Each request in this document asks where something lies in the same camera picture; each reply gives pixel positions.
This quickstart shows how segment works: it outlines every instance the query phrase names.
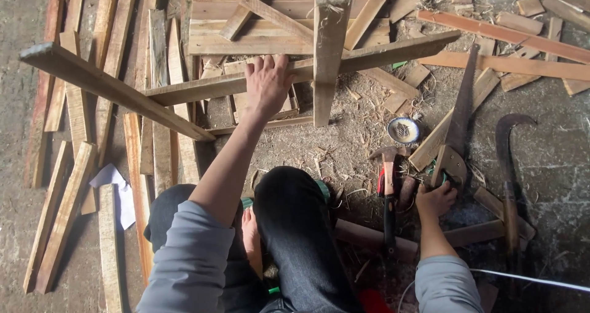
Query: curved blade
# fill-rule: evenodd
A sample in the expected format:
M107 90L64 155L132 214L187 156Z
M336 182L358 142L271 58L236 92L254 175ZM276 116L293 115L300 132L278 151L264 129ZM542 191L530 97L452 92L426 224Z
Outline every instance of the curved blade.
M510 130L518 124L536 125L537 123L527 115L509 113L500 118L496 125L496 156L504 181L510 180Z
M457 94L457 101L451 116L451 122L446 132L445 145L452 147L461 157L465 157L465 144L467 143L467 124L471 116L473 104L473 83L476 79L477 53L480 45L474 43L471 46L469 60L465 67L461 87Z

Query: black pants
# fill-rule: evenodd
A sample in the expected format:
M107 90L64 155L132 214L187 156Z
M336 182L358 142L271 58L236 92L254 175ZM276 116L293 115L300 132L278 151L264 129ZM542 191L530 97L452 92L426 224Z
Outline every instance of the black pants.
M166 243L178 204L194 188L192 184L171 187L151 204L144 235L154 252ZM281 294L269 295L248 262L239 204L221 297L225 312L363 312L328 226L324 197L306 172L290 166L272 169L256 187L253 208L258 231L278 267Z

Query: left hand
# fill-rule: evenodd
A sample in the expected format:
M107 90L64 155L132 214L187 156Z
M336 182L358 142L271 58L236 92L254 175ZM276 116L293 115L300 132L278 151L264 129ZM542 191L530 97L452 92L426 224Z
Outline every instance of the left hand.
M256 57L254 63L246 65L247 114L268 122L281 110L295 79L295 75L285 72L288 62L289 57L284 54L276 63L272 56L266 55L264 60Z

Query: white paper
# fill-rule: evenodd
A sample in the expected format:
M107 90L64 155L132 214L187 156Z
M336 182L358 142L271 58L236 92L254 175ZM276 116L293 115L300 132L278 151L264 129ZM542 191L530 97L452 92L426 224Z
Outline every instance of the white paper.
M126 230L135 223L135 209L133 208L131 186L125 181L112 163L102 168L92 181L90 181L90 185L94 188L106 184L115 184L117 190L114 195L114 203L119 212L119 222L123 230Z

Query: hammer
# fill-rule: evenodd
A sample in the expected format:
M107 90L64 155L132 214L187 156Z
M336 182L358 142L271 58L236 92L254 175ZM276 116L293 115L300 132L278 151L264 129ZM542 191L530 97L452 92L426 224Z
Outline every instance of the hammer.
M393 146L382 147L371 154L369 159L377 158L381 155L383 159L383 176L385 177L384 185L384 210L383 210L383 239L385 256L393 258L395 256L395 198L394 198L394 163L396 155L408 156L409 151L406 148L397 148Z

